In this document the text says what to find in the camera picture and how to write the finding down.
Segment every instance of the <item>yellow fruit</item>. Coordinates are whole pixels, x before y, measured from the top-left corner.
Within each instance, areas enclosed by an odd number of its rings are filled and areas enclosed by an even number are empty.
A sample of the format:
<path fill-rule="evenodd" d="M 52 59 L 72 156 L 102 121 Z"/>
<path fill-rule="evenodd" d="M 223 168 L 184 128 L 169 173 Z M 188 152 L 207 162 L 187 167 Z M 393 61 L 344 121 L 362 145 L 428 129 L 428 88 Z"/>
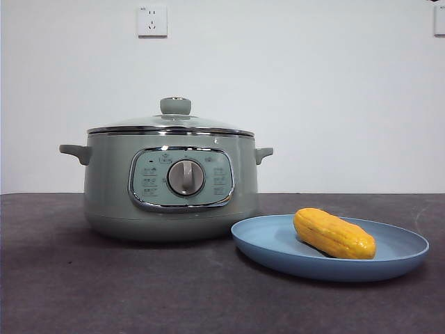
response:
<path fill-rule="evenodd" d="M 343 259 L 372 259 L 375 240 L 361 227 L 323 210 L 300 209 L 293 217 L 298 236 L 309 245 Z"/>

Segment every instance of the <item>pot handle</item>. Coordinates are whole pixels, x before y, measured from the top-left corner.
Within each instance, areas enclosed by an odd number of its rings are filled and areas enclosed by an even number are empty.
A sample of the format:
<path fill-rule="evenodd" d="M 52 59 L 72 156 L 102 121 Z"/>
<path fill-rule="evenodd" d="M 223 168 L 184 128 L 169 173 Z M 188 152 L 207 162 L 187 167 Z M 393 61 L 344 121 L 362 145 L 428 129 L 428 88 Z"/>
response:
<path fill-rule="evenodd" d="M 79 162 L 87 166 L 90 163 L 90 158 L 92 154 L 92 148 L 89 146 L 80 145 L 60 145 L 58 147 L 60 153 L 74 155 L 79 158 Z"/>
<path fill-rule="evenodd" d="M 261 165 L 261 161 L 263 160 L 263 158 L 272 154 L 273 154 L 273 148 L 256 148 L 255 160 L 257 161 L 257 165 Z"/>

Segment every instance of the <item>plastic plate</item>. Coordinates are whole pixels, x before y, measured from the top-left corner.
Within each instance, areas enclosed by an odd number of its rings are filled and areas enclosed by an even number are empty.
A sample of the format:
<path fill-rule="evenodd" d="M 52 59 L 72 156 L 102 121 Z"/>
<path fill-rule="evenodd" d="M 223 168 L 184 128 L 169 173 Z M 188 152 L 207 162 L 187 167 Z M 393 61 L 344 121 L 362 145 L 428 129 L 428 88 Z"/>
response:
<path fill-rule="evenodd" d="M 372 260 L 328 257 L 302 242 L 293 215 L 260 216 L 232 226 L 238 248 L 255 262 L 291 275 L 337 282 L 371 282 L 401 276 L 424 260 L 428 241 L 396 226 L 357 218 L 342 219 L 371 234 L 377 251 Z"/>

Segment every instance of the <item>plate rim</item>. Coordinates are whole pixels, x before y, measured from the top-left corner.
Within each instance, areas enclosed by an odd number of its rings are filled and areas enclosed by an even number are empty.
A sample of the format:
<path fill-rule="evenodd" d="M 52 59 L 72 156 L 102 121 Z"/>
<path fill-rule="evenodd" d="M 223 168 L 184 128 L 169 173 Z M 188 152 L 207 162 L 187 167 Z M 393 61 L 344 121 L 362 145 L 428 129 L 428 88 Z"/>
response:
<path fill-rule="evenodd" d="M 393 261 L 408 260 L 408 259 L 412 259 L 412 258 L 415 258 L 415 257 L 419 257 L 419 256 L 422 256 L 422 255 L 425 255 L 425 254 L 430 250 L 430 243 L 428 242 L 428 240 L 427 240 L 425 237 L 423 237 L 422 235 L 420 235 L 420 234 L 418 234 L 418 233 L 416 233 L 416 232 L 413 232 L 413 231 L 411 231 L 411 230 L 408 230 L 408 229 L 406 229 L 406 228 L 400 228 L 400 227 L 398 227 L 398 226 L 391 225 L 391 224 L 386 224 L 386 223 L 381 223 L 381 222 L 379 222 L 379 221 L 370 221 L 370 220 L 368 220 L 368 219 L 353 218 L 353 217 L 343 217 L 343 216 L 339 216 L 339 218 L 341 218 L 341 219 L 354 219 L 354 220 L 356 220 L 356 221 L 366 221 L 366 222 L 369 222 L 369 223 L 374 223 L 374 224 L 378 224 L 378 225 L 385 225 L 385 226 L 389 226 L 389 227 L 391 227 L 391 228 L 397 228 L 397 229 L 399 229 L 399 230 L 404 230 L 404 231 L 406 231 L 406 232 L 408 232 L 408 233 L 411 233 L 411 234 L 414 234 L 414 236 L 416 236 L 416 237 L 422 239 L 422 240 L 426 243 L 426 247 L 425 247 L 423 250 L 421 250 L 420 252 L 415 253 L 415 254 L 413 254 L 413 255 L 408 255 L 408 256 L 403 256 L 403 257 L 396 257 L 396 258 L 394 258 L 394 259 L 388 259 L 388 260 L 375 260 L 375 259 L 363 259 L 363 260 L 361 260 L 361 259 L 341 259 L 341 258 L 337 258 L 337 257 L 322 257 L 322 256 L 313 256 L 313 255 L 291 254 L 291 253 L 288 253 L 288 252 L 282 252 L 282 251 L 279 251 L 279 250 L 273 250 L 273 249 L 266 248 L 266 247 L 263 247 L 263 246 L 260 246 L 260 245 L 257 245 L 257 244 L 253 244 L 253 243 L 251 243 L 251 242 L 249 242 L 249 241 L 246 241 L 246 240 L 240 238 L 240 237 L 239 237 L 238 235 L 236 235 L 236 233 L 234 232 L 234 229 L 236 228 L 236 226 L 237 226 L 237 225 L 240 225 L 242 222 L 245 222 L 245 221 L 255 220 L 255 219 L 258 219 L 258 218 L 266 218 L 266 217 L 283 217 L 283 216 L 286 216 L 286 217 L 291 218 L 291 217 L 293 217 L 294 215 L 295 215 L 295 214 L 267 214 L 267 215 L 263 215 L 263 216 L 250 217 L 250 218 L 243 219 L 243 220 L 238 221 L 238 222 L 236 222 L 235 224 L 233 224 L 233 226 L 230 228 L 230 232 L 231 232 L 232 236 L 233 236 L 235 239 L 238 239 L 238 240 L 240 240 L 240 241 L 242 241 L 242 242 L 245 242 L 245 243 L 247 243 L 247 244 L 249 244 L 249 245 L 251 245 L 251 246 L 254 246 L 254 247 L 257 247 L 257 248 L 261 248 L 261 249 L 264 249 L 265 251 L 274 252 L 274 253 L 278 253 L 278 254 L 285 254 L 285 255 L 292 256 L 292 257 L 302 257 L 302 258 L 305 258 L 305 259 L 320 260 L 320 261 L 357 262 L 357 263 L 381 263 L 381 262 L 393 262 Z"/>

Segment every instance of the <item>table surface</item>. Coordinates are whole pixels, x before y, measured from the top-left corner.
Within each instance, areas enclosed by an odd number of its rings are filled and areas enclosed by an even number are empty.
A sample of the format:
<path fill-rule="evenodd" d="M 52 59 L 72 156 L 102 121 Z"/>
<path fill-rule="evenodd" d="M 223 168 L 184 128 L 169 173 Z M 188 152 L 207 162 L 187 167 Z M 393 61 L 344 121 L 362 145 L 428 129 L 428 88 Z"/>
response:
<path fill-rule="evenodd" d="M 260 194 L 262 214 L 320 207 L 430 242 L 400 278 L 329 283 L 267 269 L 230 236 L 180 244 L 93 232 L 80 193 L 1 197 L 1 332 L 443 333 L 445 194 Z"/>

